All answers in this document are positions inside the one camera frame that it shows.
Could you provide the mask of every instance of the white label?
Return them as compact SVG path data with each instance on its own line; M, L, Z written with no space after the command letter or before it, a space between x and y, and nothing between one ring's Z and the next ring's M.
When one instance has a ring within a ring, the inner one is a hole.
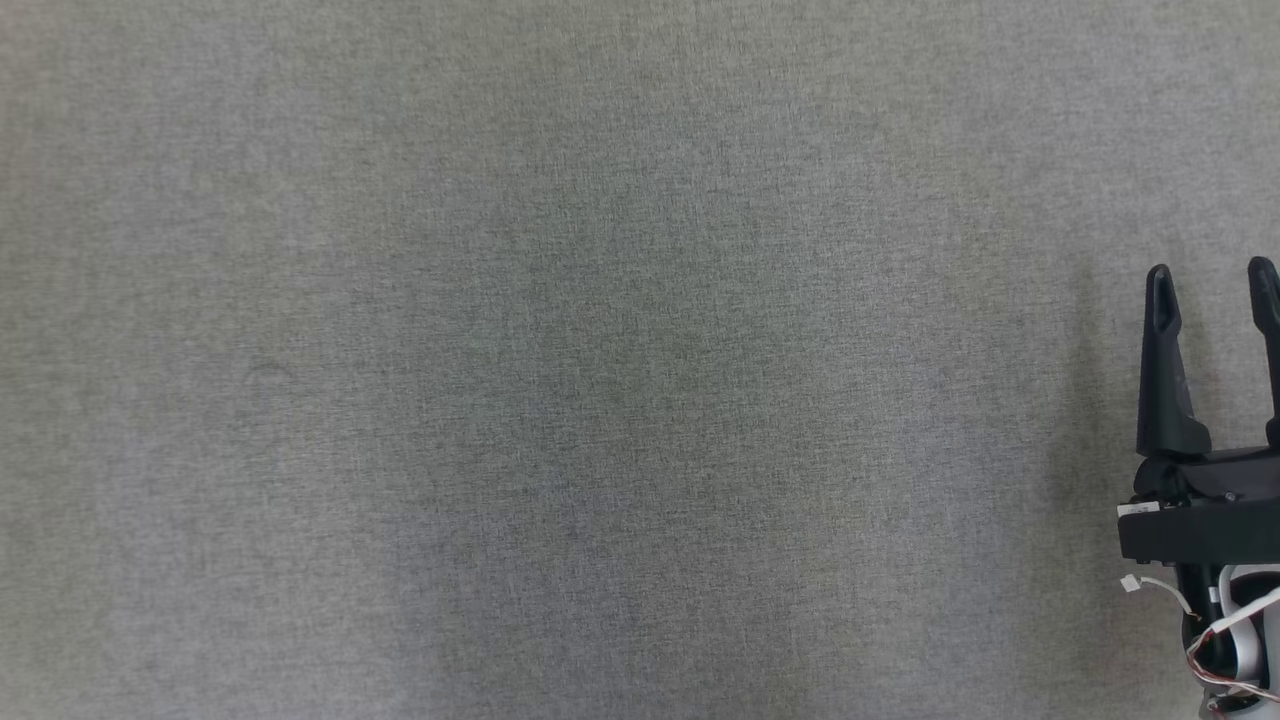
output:
M1116 505L1116 516L1124 518L1125 515L1137 515L1139 512L1156 512L1160 510L1158 501L1151 502L1137 502L1134 505Z

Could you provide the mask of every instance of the white sticker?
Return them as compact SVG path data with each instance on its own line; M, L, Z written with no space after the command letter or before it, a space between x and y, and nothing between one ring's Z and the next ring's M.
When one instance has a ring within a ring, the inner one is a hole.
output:
M1160 510L1158 501L1151 502L1135 502L1134 505L1116 505L1116 515L1124 518L1125 515L1137 515L1139 512L1156 512Z

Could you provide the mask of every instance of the gray tablecloth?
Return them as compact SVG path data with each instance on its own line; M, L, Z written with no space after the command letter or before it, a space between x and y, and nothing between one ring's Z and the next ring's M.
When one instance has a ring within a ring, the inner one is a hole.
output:
M1143 277L1260 442L1277 31L5 3L0 717L1189 716Z

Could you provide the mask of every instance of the gray fabric surface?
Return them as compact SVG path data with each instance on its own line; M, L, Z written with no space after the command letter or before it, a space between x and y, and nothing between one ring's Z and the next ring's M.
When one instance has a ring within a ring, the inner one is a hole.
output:
M1277 31L5 3L0 717L1190 716L1142 282L1261 441Z

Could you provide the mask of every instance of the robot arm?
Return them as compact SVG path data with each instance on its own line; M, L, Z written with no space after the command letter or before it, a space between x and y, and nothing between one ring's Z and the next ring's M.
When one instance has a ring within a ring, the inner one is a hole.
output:
M1172 275L1157 265L1147 275L1138 398L1147 460L1120 506L1121 553L1175 570L1206 720L1280 720L1280 278L1266 258L1249 263L1249 290L1276 413L1267 447L1212 448L1192 413Z

